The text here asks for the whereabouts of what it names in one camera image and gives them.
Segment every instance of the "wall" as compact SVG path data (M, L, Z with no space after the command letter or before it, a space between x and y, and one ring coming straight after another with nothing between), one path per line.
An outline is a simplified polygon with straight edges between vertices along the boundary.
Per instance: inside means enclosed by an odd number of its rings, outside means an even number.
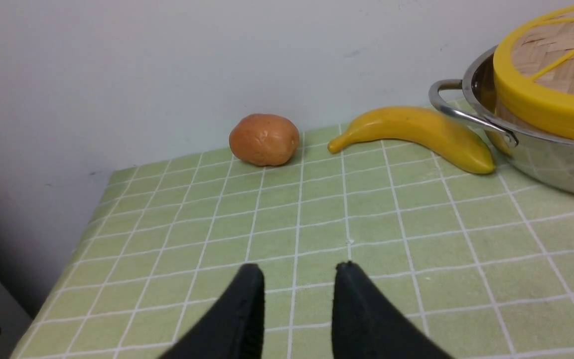
M573 0L0 0L0 277L30 313L112 170L226 145L250 112L302 130L426 104Z

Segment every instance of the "brown potato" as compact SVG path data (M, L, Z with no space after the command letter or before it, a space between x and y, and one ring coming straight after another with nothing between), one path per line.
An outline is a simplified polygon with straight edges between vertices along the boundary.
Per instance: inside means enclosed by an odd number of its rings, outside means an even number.
M256 166L280 166L294 155L300 134L287 118L272 114L246 116L230 133L234 156Z

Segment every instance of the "yellow rim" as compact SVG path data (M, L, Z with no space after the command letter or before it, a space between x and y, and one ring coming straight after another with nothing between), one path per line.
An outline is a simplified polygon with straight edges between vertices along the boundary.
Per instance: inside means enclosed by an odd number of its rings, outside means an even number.
M516 41L529 29L551 22L551 18L574 11L574 6L554 11L525 23L508 35L496 48L493 57L497 96L517 117L552 134L574 138L574 95L561 93L533 82L517 71L511 60ZM554 66L548 66L542 73Z

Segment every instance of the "banana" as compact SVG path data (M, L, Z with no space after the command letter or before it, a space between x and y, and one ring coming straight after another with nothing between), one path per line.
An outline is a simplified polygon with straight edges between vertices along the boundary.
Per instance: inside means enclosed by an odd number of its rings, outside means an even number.
M461 170L485 175L495 170L488 146L468 127L439 112L422 107L382 107L355 118L349 128L330 141L327 149L338 153L354 143L399 139L422 145Z

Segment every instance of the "bamboo steamer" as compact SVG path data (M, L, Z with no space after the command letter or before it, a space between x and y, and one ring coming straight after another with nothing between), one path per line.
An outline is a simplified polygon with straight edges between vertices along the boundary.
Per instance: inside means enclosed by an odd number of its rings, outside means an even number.
M574 6L512 32L493 66L501 118L574 140Z

